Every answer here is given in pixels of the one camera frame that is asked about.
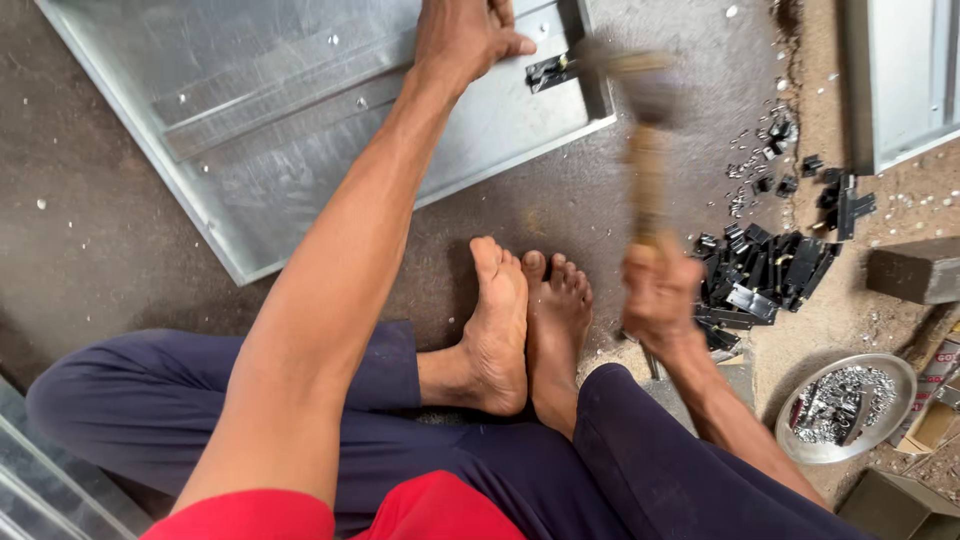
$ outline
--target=right hand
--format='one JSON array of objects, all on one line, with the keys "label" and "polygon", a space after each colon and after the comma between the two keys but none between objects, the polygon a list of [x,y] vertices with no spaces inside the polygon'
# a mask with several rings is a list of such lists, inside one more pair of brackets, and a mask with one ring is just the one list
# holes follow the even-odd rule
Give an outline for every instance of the right hand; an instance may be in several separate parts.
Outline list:
[{"label": "right hand", "polygon": [[645,350],[664,358],[682,340],[703,338],[693,323],[693,301],[704,266],[685,257],[672,235],[662,233],[658,242],[658,247],[627,247],[623,282],[629,295],[623,328]]},{"label": "right hand", "polygon": [[532,55],[537,44],[514,32],[513,0],[423,0],[414,66],[463,93],[495,62]]}]

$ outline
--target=red shirt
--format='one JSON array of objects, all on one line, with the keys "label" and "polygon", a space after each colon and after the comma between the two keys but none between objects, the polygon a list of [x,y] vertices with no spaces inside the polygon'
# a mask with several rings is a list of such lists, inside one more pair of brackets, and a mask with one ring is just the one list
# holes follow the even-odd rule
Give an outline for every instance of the red shirt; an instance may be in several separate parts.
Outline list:
[{"label": "red shirt", "polygon": [[[330,540],[333,512],[297,491],[258,489],[192,504],[157,523],[141,540]],[[490,499],[450,473],[407,480],[383,500],[373,525],[353,540],[463,538],[522,540]]]}]

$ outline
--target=pants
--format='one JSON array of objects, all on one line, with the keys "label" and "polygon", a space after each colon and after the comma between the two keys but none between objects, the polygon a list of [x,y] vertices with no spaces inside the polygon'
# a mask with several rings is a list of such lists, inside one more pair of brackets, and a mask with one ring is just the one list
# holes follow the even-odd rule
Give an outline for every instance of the pants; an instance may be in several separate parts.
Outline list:
[{"label": "pants", "polygon": [[[216,426],[243,338],[141,331],[57,362],[27,396],[67,451],[178,495]],[[832,514],[687,432],[615,364],[581,389],[573,445],[536,423],[431,426],[409,323],[378,325],[341,426],[337,531],[369,527],[397,484],[446,470],[531,539],[850,538]]]}]

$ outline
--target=foot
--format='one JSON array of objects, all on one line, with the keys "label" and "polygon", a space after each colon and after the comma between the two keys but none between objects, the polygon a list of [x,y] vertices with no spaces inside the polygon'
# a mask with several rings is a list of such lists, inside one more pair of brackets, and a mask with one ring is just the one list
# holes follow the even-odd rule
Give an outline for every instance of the foot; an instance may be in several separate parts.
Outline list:
[{"label": "foot", "polygon": [[[480,282],[480,301],[458,345],[418,356],[423,404],[465,406],[512,416],[527,403],[523,361],[527,284],[520,260],[493,238],[474,238],[470,251]],[[441,383],[424,384],[424,380]]]},{"label": "foot", "polygon": [[587,275],[563,255],[553,256],[544,281],[546,258],[532,251],[523,257],[529,287],[527,307],[527,379],[537,417],[549,428],[573,438],[577,417],[577,357],[593,318],[593,290]]}]

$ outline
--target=hammer head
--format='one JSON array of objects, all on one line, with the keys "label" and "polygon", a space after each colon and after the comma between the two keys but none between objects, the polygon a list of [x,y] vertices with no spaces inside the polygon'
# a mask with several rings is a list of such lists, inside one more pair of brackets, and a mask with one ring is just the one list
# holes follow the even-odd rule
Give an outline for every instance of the hammer head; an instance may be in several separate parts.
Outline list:
[{"label": "hammer head", "polygon": [[574,48],[578,70],[595,70],[617,81],[629,100],[637,122],[669,126],[679,108],[678,85],[662,52],[615,53],[607,45],[586,38]]}]

